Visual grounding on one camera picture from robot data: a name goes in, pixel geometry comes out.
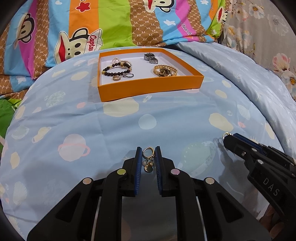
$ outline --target cartoon monkey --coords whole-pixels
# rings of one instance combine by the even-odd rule
[[[175,0],[143,0],[143,2],[147,12],[154,12],[156,7],[163,12],[170,12],[170,8],[175,4]]]
[[[76,30],[72,38],[69,39],[65,32],[60,32],[59,40],[54,51],[56,63],[59,64],[85,52],[99,49],[97,45],[99,45],[99,47],[103,45],[101,35],[101,29],[88,34],[87,28],[80,28]]]
[[[18,41],[22,41],[23,43],[28,43],[31,41],[32,36],[31,34],[33,33],[35,28],[35,21],[31,17],[30,13],[25,13],[19,22],[19,25],[17,27],[17,32],[16,32],[16,40],[14,43],[14,47],[17,47]]]

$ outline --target orange box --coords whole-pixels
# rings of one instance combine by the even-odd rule
[[[126,79],[124,81],[112,82],[108,84],[102,84],[102,70],[108,65],[102,67],[103,57],[117,57],[122,54],[138,54],[152,52],[160,53],[166,55],[168,60],[173,63],[177,63],[182,66],[191,75],[182,76],[171,76],[171,77],[149,77],[142,79]],[[163,48],[136,48],[136,49],[124,49],[124,50],[114,50],[108,52],[102,52],[99,54],[98,63],[98,90],[102,102],[122,99],[126,97],[132,97],[137,95],[165,92],[165,91],[176,91],[176,90],[186,90],[186,89],[198,89],[201,87],[204,76],[199,73],[195,68],[187,64],[185,61],[181,60],[174,54]]]

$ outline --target jewelry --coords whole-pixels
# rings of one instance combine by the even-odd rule
[[[158,59],[155,58],[153,53],[146,53],[144,54],[144,60],[149,61],[151,64],[158,64]]]
[[[153,73],[158,75],[159,77],[170,77],[170,76],[176,76],[178,70],[175,69],[172,66],[168,65],[156,65],[153,68]]]
[[[116,72],[115,73],[107,72],[109,69],[114,68],[115,66],[121,66],[122,69],[127,69],[127,70],[122,71],[122,72],[118,72],[118,73],[116,73]],[[105,76],[119,76],[120,77],[122,75],[124,77],[124,74],[127,74],[129,72],[131,72],[131,66],[129,64],[125,63],[125,62],[114,63],[114,64],[112,64],[110,66],[107,66],[105,69],[102,70],[102,74],[105,75]]]
[[[112,63],[118,63],[118,62],[124,62],[124,63],[127,63],[129,64],[130,66],[132,66],[131,62],[130,61],[127,61],[127,60],[122,60],[122,59],[119,59],[117,57],[115,57],[113,60],[112,60]]]
[[[145,151],[146,150],[151,150],[152,155],[151,156],[145,156]],[[155,156],[154,149],[152,147],[145,148],[143,150],[142,156],[146,159],[145,161],[142,162],[142,166],[144,166],[144,171],[147,173],[151,173],[153,171],[153,158]]]
[[[124,78],[132,78],[132,77],[134,77],[134,74],[132,74],[132,73],[123,73],[123,77]],[[119,75],[114,75],[113,80],[114,81],[119,81],[119,80],[121,80],[121,77]]]

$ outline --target gold disc charm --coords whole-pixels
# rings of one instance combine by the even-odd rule
[[[144,167],[144,171],[147,172],[147,173],[151,173],[153,171],[153,168],[151,165],[146,165]]]
[[[120,76],[115,75],[115,76],[113,76],[113,80],[114,80],[114,81],[119,81],[119,80],[121,80],[121,78],[120,78]]]

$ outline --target colorful blanket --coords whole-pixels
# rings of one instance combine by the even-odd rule
[[[17,103],[24,93],[16,93],[48,68],[99,49],[213,42],[229,2],[28,0],[0,38],[0,98],[17,95],[12,101]]]

